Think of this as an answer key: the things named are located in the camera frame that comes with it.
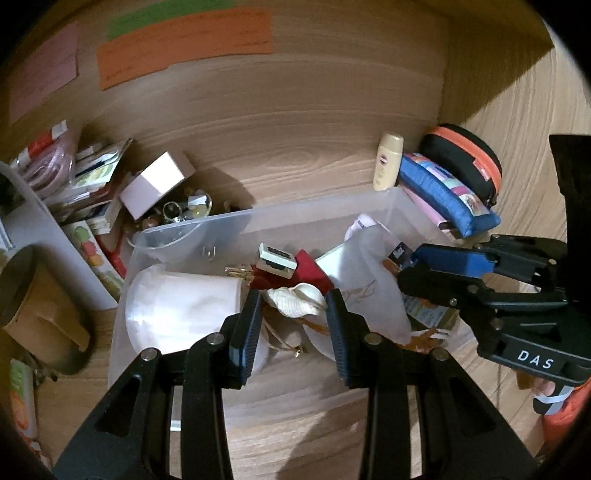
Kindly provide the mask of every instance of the green paper note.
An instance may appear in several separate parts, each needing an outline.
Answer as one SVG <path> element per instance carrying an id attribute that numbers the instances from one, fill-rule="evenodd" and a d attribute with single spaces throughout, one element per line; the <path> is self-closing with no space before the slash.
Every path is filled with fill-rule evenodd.
<path id="1" fill-rule="evenodd" d="M 107 38 L 113 40 L 138 28 L 170 18 L 231 8 L 232 4 L 232 0 L 164 0 L 113 20 L 109 23 Z"/>

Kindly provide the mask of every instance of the white seashell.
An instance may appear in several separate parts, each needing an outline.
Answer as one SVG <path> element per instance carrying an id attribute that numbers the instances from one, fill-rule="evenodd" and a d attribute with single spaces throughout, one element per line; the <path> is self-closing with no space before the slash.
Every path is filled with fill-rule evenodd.
<path id="1" fill-rule="evenodd" d="M 289 318 L 321 315 L 326 311 L 324 295 L 314 285 L 300 283 L 295 287 L 281 287 L 263 292 L 265 301 Z"/>

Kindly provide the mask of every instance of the pink box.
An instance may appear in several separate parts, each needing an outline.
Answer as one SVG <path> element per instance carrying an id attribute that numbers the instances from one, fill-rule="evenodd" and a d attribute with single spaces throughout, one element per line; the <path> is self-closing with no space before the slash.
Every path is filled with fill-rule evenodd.
<path id="1" fill-rule="evenodd" d="M 137 220 L 170 190 L 195 173 L 182 152 L 165 152 L 134 178 L 119 196 Z"/>

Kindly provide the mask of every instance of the small bottle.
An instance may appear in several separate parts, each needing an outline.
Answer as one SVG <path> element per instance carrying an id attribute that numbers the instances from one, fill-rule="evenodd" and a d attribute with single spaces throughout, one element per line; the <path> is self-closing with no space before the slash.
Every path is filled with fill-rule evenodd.
<path id="1" fill-rule="evenodd" d="M 402 160 L 404 139 L 400 135 L 382 135 L 375 159 L 374 190 L 386 190 L 394 186 Z"/>

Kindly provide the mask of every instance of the blue pouch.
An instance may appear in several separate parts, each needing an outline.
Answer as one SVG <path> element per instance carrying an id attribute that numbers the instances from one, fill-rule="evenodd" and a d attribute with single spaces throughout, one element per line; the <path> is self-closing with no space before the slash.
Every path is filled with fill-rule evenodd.
<path id="1" fill-rule="evenodd" d="M 398 178 L 452 222 L 462 237 L 490 230 L 501 222 L 473 191 L 420 154 L 403 155 Z"/>

